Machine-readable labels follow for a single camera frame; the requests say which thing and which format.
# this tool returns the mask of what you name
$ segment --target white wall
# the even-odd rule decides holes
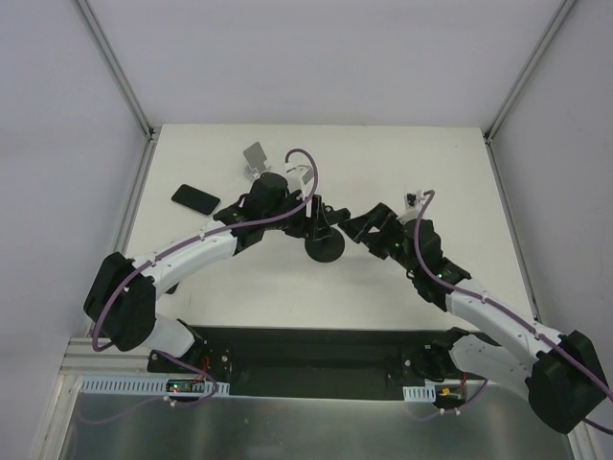
[[[0,457],[17,460],[144,144],[71,2],[0,2],[0,62]]]
[[[487,128],[561,0],[92,0],[162,123]]]
[[[579,2],[494,141],[543,318],[613,382],[613,3]],[[613,426],[613,404],[594,419]],[[613,457],[613,438],[602,436]]]

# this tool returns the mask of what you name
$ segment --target black smartphone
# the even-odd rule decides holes
[[[171,200],[207,217],[215,212],[221,202],[216,196],[202,192],[187,184],[179,187]]]

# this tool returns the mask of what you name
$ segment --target black round object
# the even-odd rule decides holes
[[[327,264],[343,255],[345,239],[341,232],[332,228],[332,234],[327,238],[318,241],[305,240],[305,249],[313,261]]]

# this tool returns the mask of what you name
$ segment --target metal frame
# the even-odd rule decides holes
[[[96,48],[101,53],[108,72],[117,84],[117,88],[128,105],[132,116],[146,137],[147,144],[142,153],[138,171],[132,181],[132,186],[125,203],[123,217],[119,230],[112,243],[113,250],[124,251],[129,241],[131,229],[136,217],[138,205],[147,180],[148,169],[152,161],[157,143],[159,129],[151,126],[147,114],[139,103],[127,76],[110,45],[102,25],[95,15],[88,0],[73,0],[79,15],[90,34]],[[526,84],[530,81],[535,69],[546,55],[551,43],[568,18],[578,0],[563,0],[548,24],[545,32],[538,40],[533,52],[523,66],[510,92],[496,113],[490,128],[486,131],[485,140],[492,171],[499,189],[505,215],[507,217],[511,238],[520,264],[522,277],[527,291],[530,293],[534,314],[537,315],[537,305],[534,299],[532,283],[527,273],[521,246],[517,239],[514,220],[508,195],[496,165],[495,154],[491,149],[491,141],[504,124],[513,105],[522,95]],[[67,439],[68,427],[72,416],[75,400],[80,389],[82,377],[88,375],[132,375],[143,376],[147,372],[148,351],[135,349],[131,353],[119,353],[108,350],[102,354],[95,354],[91,349],[88,338],[73,338],[68,344],[66,355],[59,371],[59,377],[49,402],[47,412],[43,419],[42,428],[34,447],[34,458],[43,460],[57,460],[62,446]],[[179,377],[180,374],[156,374],[155,376]],[[602,452],[594,437],[592,428],[580,424],[568,435],[568,439],[575,457],[578,460],[600,459]]]

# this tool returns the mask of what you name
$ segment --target white table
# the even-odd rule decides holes
[[[165,125],[127,250],[137,255],[200,227],[206,218],[170,201],[183,183],[219,196],[248,192],[242,151],[259,141],[283,171],[285,153],[308,150],[318,193],[354,216],[379,201],[399,214],[405,191],[437,191],[428,218],[447,257],[492,295],[531,316],[482,134],[476,128]],[[416,294],[403,269],[346,239],[342,258],[312,261],[301,240],[268,232],[235,258],[209,266],[164,295],[158,311],[195,325],[446,330],[470,325]]]

